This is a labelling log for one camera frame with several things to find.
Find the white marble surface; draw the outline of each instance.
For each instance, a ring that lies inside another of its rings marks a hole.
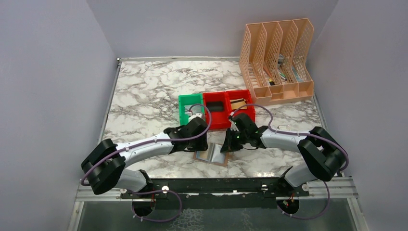
[[[179,125],[178,96],[202,92],[245,89],[235,61],[123,62],[106,124],[104,139],[129,142],[151,137]],[[273,127],[291,130],[320,126],[314,101],[268,106]],[[256,124],[269,117],[256,109]],[[225,132],[208,132],[210,142],[223,143]],[[144,169],[152,178],[274,177],[303,162],[300,154],[276,148],[235,152],[227,167],[178,152],[138,162],[129,168]]]

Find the wall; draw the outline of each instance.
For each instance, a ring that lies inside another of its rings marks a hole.
[[[408,2],[339,0],[308,67],[370,230],[406,230]]]
[[[1,1],[1,230],[66,230],[115,71],[85,0]]]
[[[118,57],[239,56],[246,23],[308,17],[315,38],[337,0],[88,0]]]

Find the perforated divider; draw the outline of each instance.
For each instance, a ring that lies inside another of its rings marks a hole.
[[[255,103],[290,103],[313,96],[305,66],[312,36],[308,19],[246,25],[239,65]],[[279,54],[284,59],[278,68]]]

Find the metal frame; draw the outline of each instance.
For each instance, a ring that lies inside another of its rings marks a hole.
[[[122,62],[130,62],[130,61],[216,61],[216,60],[229,60],[229,61],[238,61],[239,57],[145,57],[145,58],[118,58],[118,67],[115,75],[115,82],[112,87],[110,100],[108,102],[108,106],[105,112],[105,120],[101,126],[100,137],[98,139],[98,143],[102,140],[103,133],[105,130],[106,122],[108,119],[109,110],[112,104],[112,99],[115,93],[117,79],[120,73],[120,67]],[[317,99],[316,94],[314,94],[313,99],[315,101],[316,108],[318,110],[318,114],[321,120],[322,127],[328,130],[326,120],[322,113],[321,107],[319,105],[319,101]],[[324,186],[323,182],[320,180],[316,180],[313,182],[308,182],[307,185],[309,186],[309,196],[307,197],[295,197],[296,199],[307,200],[307,199],[325,199],[327,198],[327,191],[326,187]],[[355,226],[358,231],[368,231],[368,227],[364,218],[364,215],[360,209],[358,204],[358,193],[356,187],[354,185],[353,179],[351,177],[336,177],[333,178],[331,181],[327,182],[330,191],[331,198],[346,198],[350,212],[353,217]],[[231,194],[243,194],[244,192],[231,192]],[[276,200],[287,199],[287,197],[276,197]],[[150,199],[122,199],[120,189],[112,189],[102,195],[95,195],[91,188],[79,186],[78,191],[76,194],[76,199],[74,203],[74,209],[71,215],[71,219],[69,222],[68,230],[69,231],[76,231],[79,227],[83,207],[85,202],[90,201],[133,201],[133,202],[144,202],[150,201]]]

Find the gray marble vein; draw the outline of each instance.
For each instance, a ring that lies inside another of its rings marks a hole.
[[[203,92],[245,89],[238,62],[171,61],[123,62],[104,139],[130,142],[151,137],[167,127],[179,125],[178,96]],[[320,126],[314,101],[268,106],[273,127],[290,125],[291,130]],[[269,116],[256,109],[256,123],[266,125]],[[223,143],[225,132],[208,132],[210,142]],[[231,155],[227,167],[178,152],[138,162],[129,168],[144,169],[152,178],[273,177],[303,162],[300,154],[276,148],[241,150]]]

